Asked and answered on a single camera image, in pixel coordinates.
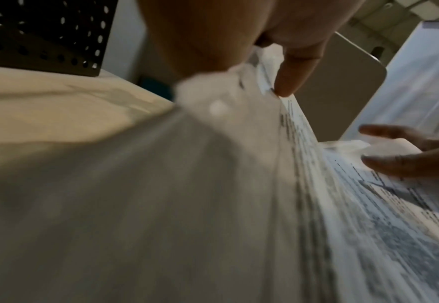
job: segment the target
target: hand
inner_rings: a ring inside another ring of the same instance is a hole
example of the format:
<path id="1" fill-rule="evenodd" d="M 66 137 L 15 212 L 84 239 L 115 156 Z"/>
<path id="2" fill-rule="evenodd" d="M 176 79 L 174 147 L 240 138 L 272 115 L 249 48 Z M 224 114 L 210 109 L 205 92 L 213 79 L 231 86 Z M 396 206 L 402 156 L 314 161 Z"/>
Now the hand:
<path id="1" fill-rule="evenodd" d="M 439 177 L 439 138 L 427 136 L 406 126 L 365 124 L 364 135 L 389 139 L 403 138 L 414 144 L 421 154 L 391 157 L 363 156 L 363 163 L 385 175 L 396 177 Z"/>
<path id="2" fill-rule="evenodd" d="M 294 93 L 323 56 L 329 37 L 364 0 L 138 0 L 149 33 L 182 76 L 221 71 L 252 46 L 284 47 L 275 92 Z"/>

